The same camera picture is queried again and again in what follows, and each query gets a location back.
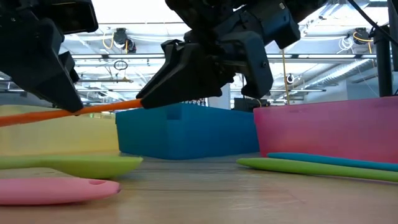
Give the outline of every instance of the table surface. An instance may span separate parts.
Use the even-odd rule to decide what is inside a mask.
[[[236,158],[145,159],[138,170],[117,179],[123,190],[115,197],[74,205],[0,207],[1,223],[398,222],[398,184],[250,170],[235,164]],[[0,170],[0,178],[60,175],[50,169]]]

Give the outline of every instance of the blue container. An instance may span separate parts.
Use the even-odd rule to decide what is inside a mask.
[[[116,113],[119,149],[160,159],[259,151],[253,113],[176,104]]]

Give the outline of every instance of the lime green spatula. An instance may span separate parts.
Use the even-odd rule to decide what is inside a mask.
[[[134,170],[141,162],[140,157],[103,155],[7,156],[0,157],[0,169],[44,167],[75,177],[108,179]]]
[[[340,177],[354,177],[361,179],[398,182],[398,172],[393,171],[363,169],[271,158],[238,159],[236,162],[238,164],[255,169],[287,172],[293,174],[333,175]]]

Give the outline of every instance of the pink plastic utensil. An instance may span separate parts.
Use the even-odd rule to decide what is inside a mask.
[[[0,179],[0,205],[53,205],[98,200],[120,192],[119,183],[77,177]]]

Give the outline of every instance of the orange rod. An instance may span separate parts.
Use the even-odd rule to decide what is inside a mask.
[[[43,111],[43,112],[31,112],[24,114],[16,114],[10,116],[0,116],[0,127],[11,126],[15,124],[27,124],[38,121],[45,121],[48,119],[62,118],[66,116],[87,114],[87,113],[99,113],[103,111],[113,111],[113,110],[125,110],[131,108],[142,107],[140,100],[129,100],[117,103],[111,103],[108,105],[98,105],[90,106],[77,111],[76,113],[71,113],[66,110],[57,111]]]

